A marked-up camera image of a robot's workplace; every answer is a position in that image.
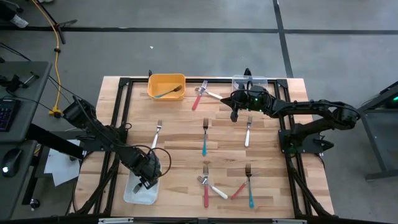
white handle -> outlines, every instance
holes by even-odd
[[[246,140],[244,141],[244,146],[249,147],[250,130],[246,131]]]
[[[158,133],[155,134],[154,142],[152,142],[151,149],[156,148],[157,136],[158,136]]]
[[[214,97],[214,98],[217,98],[217,99],[219,99],[219,100],[223,98],[222,96],[217,95],[217,94],[214,94],[214,93],[207,92],[207,94],[209,94],[210,96],[212,96],[212,97]]]
[[[212,190],[218,193],[223,199],[228,199],[228,195],[224,194],[222,191],[218,190],[216,187],[209,185]]]

utensil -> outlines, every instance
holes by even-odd
[[[253,200],[253,195],[251,193],[250,176],[251,176],[250,163],[247,163],[246,164],[246,177],[248,177],[248,185],[249,185],[249,206],[250,206],[250,208],[254,208],[254,200]]]
[[[248,119],[248,130],[246,131],[246,140],[244,141],[244,146],[246,146],[246,147],[249,147],[250,127],[251,127],[252,120],[253,120],[253,117],[249,116],[249,119]]]
[[[157,137],[159,136],[159,131],[162,129],[162,120],[157,121],[157,126],[156,126],[156,134],[154,141],[152,142],[152,146],[150,147],[151,149],[156,148],[156,143],[157,143]]]
[[[203,83],[201,84],[201,87],[200,87],[200,90],[199,90],[199,95],[197,96],[195,102],[193,103],[192,110],[196,110],[196,108],[197,108],[197,106],[199,104],[201,95],[206,90],[206,87],[207,87],[207,80],[203,81]]]
[[[204,137],[204,141],[203,141],[203,151],[202,151],[203,156],[206,156],[206,154],[207,154],[207,151],[206,151],[206,132],[207,132],[208,127],[209,127],[209,119],[205,118],[205,119],[203,119],[203,129],[205,130],[205,137]]]
[[[132,192],[134,194],[136,194],[139,191],[139,189],[141,189],[141,187],[142,187],[142,183],[137,184],[136,187],[132,190]]]
[[[160,98],[160,97],[162,97],[164,95],[167,95],[167,94],[169,94],[171,92],[180,91],[181,89],[182,89],[182,85],[179,85],[174,90],[168,91],[167,93],[163,93],[163,94],[157,95],[157,96],[155,96],[155,98]]]
[[[232,195],[231,200],[234,200],[238,194],[243,190],[244,186],[248,183],[249,179],[243,182],[243,184],[240,186],[240,188],[235,192],[234,195]]]
[[[202,184],[206,184],[206,180],[205,180],[203,177],[198,176],[197,179],[198,179],[199,182],[201,182]],[[218,195],[221,196],[223,199],[228,199],[228,195],[224,194],[222,191],[218,190],[216,187],[214,187],[213,185],[211,185],[211,184],[209,184],[209,183],[207,183],[207,185],[208,185],[212,190],[214,190],[216,193],[218,193]]]
[[[209,167],[207,164],[203,166],[203,178],[205,179],[205,208],[209,207],[209,189],[208,189],[208,178],[209,178]]]
[[[195,88],[195,91],[200,91],[200,88],[199,87],[196,87]],[[207,93],[207,94],[209,94],[210,96],[212,96],[212,97],[214,97],[214,98],[217,98],[217,99],[222,99],[223,97],[222,96],[220,96],[220,95],[217,95],[217,94],[215,94],[215,93],[212,93],[212,92],[209,92],[209,91],[207,91],[207,90],[205,90],[205,91],[203,91],[204,93]]]

yellow cable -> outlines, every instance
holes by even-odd
[[[60,49],[60,41],[59,41],[59,39],[58,39],[57,31],[55,30],[54,26],[52,25],[52,22],[51,22],[50,19],[47,17],[47,15],[43,12],[43,10],[40,8],[40,6],[37,5],[36,1],[35,1],[35,0],[31,0],[31,1],[33,2],[33,4],[35,4],[36,8],[43,14],[43,16],[45,17],[45,19],[49,22],[49,24],[50,24],[52,30],[54,31],[55,38],[56,38],[56,40],[57,40],[57,48],[56,48],[56,50],[59,50],[59,49]],[[60,93],[61,93],[61,78],[60,78],[60,74],[58,73],[58,55],[59,55],[59,52],[56,51],[56,52],[55,52],[55,73],[57,74],[59,86],[58,86],[57,100],[56,100],[56,102],[55,102],[55,105],[54,105],[54,107],[53,107],[53,110],[50,111],[50,114],[54,114],[54,112],[61,112],[61,111],[58,109],[58,103],[59,103],[59,100],[60,100]]]

white paper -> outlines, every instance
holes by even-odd
[[[77,146],[80,144],[79,140],[68,141]],[[79,176],[79,160],[75,159],[74,161],[71,161],[68,155],[62,154],[54,149],[50,149],[44,173],[52,174],[54,185],[58,186]]]

yellow container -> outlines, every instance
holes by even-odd
[[[181,90],[171,92],[161,98],[155,96],[167,93],[182,86]],[[185,76],[183,74],[153,74],[148,80],[148,95],[156,101],[177,101],[183,100],[185,94]]]

